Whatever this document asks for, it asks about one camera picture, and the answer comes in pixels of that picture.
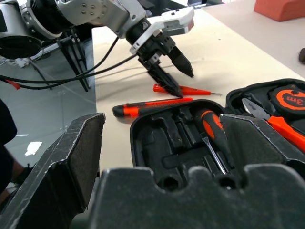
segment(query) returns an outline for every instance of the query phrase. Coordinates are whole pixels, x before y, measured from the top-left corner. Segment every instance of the orange tape measure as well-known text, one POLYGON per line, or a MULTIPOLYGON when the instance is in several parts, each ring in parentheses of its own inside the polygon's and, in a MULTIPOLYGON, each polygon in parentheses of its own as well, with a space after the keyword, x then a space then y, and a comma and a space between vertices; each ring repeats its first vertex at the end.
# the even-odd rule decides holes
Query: orange tape measure
POLYGON ((271 93, 271 102, 281 115, 305 116, 305 91, 294 84, 275 89, 271 93))

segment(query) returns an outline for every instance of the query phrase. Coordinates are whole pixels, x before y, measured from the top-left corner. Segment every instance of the grey floor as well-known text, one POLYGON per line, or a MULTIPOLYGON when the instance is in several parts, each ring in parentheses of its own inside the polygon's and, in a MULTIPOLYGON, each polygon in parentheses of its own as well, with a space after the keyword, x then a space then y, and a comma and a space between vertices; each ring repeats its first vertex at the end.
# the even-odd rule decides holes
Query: grey floor
MULTIPOLYGON (((55 79, 75 76, 59 50, 36 64, 55 79)), ((32 66, 20 68, 4 64, 0 66, 0 74, 41 80, 32 66)), ((6 147, 22 165, 34 165, 43 152, 64 133, 72 120, 96 112, 94 82, 91 81, 91 85, 89 92, 85 92, 79 81, 58 86, 53 90, 16 90, 10 84, 0 81, 0 98, 9 107, 18 129, 17 136, 6 144, 6 147), (42 145, 35 155, 25 156, 29 143, 35 141, 42 142, 42 145)))

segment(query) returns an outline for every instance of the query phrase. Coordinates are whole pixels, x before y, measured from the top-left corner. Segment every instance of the black cable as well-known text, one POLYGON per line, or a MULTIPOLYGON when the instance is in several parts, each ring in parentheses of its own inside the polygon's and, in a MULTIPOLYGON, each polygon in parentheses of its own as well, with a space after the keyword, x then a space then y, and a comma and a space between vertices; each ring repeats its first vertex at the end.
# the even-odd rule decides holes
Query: black cable
POLYGON ((62 85, 64 83, 69 83, 71 81, 80 80, 80 79, 88 78, 88 77, 91 77, 91 76, 94 76, 94 75, 98 75, 98 74, 101 74, 101 73, 105 73, 107 71, 110 71, 110 70, 112 70, 112 69, 114 69, 114 68, 116 68, 116 67, 118 67, 118 66, 120 66, 120 65, 122 65, 122 64, 124 64, 124 63, 126 63, 128 61, 130 61, 131 59, 133 59, 136 56, 137 56, 136 54, 132 55, 132 56, 128 57, 127 59, 125 59, 125 60, 123 60, 123 61, 121 61, 121 62, 119 62, 119 63, 117 63, 117 64, 115 64, 113 66, 110 66, 108 68, 105 68, 103 70, 100 70, 100 71, 97 71, 95 73, 91 73, 91 74, 88 74, 88 75, 85 75, 85 76, 72 78, 72 79, 70 79, 69 81, 66 81, 66 82, 56 83, 56 84, 48 85, 48 86, 45 86, 45 87, 31 87, 31 86, 26 86, 26 85, 20 84, 20 87, 21 88, 26 88, 26 89, 32 89, 32 90, 43 90, 43 89, 49 89, 49 88, 57 87, 57 86, 62 85))
POLYGON ((83 78, 80 78, 82 76, 85 76, 84 78, 87 78, 88 76, 86 76, 87 73, 95 70, 96 68, 98 68, 102 63, 105 62, 105 60, 107 59, 107 57, 109 56, 109 54, 111 53, 111 51, 113 50, 114 46, 116 45, 117 41, 119 40, 119 37, 116 37, 114 42, 112 43, 112 45, 110 46, 109 50, 107 51, 107 53, 105 54, 105 56, 94 66, 92 67, 91 69, 89 70, 86 70, 85 72, 81 73, 81 74, 78 74, 76 75, 74 78, 69 78, 69 79, 63 79, 63 80, 49 80, 49 81, 35 81, 35 80, 23 80, 23 79, 16 79, 16 78, 11 78, 11 77, 7 77, 7 76, 4 76, 4 75, 0 75, 0 79, 2 80, 11 80, 11 81, 14 81, 14 82, 19 82, 19 83, 34 83, 34 84, 37 84, 37 83, 40 83, 40 84, 45 84, 45 83, 67 83, 67 82, 71 82, 71 81, 74 81, 74 80, 79 80, 79 79, 83 79, 83 78))

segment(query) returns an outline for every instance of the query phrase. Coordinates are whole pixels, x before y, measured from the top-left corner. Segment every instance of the robotic arm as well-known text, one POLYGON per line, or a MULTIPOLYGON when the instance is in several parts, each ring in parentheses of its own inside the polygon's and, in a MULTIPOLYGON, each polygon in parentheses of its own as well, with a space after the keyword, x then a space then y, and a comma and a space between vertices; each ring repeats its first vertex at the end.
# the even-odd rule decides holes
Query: robotic arm
POLYGON ((25 58, 37 54, 43 41, 54 40, 63 31, 87 22, 109 27, 132 45, 130 51, 148 74, 169 93, 182 97, 178 83, 159 67, 167 55, 177 69, 193 77, 190 62, 169 35, 187 33, 193 27, 193 8, 170 11, 152 25, 137 0, 16 0, 0 3, 0 55, 25 58))

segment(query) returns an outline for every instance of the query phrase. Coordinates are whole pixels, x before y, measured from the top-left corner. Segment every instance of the table surface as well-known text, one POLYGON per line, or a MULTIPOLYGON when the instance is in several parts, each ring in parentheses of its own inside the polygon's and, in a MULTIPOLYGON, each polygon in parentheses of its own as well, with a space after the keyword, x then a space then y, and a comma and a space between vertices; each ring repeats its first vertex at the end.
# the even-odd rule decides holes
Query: table surface
MULTIPOLYGON (((234 89, 282 78, 303 79, 208 12, 196 10, 195 27, 191 32, 173 37, 176 45, 192 63, 195 75, 193 79, 175 69, 168 58, 161 58, 161 66, 180 85, 223 94, 194 96, 194 99, 210 99, 225 106, 226 95, 234 89)), ((93 30, 95 64, 107 52, 114 38, 115 35, 108 28, 93 30)), ((120 40, 99 69, 129 57, 129 48, 130 44, 126 40, 120 40)), ((131 125, 119 122, 112 114, 112 107, 125 103, 172 98, 167 94, 153 92, 153 84, 154 80, 136 59, 96 76, 97 111, 106 114, 100 158, 101 170, 132 167, 129 135, 131 125)))

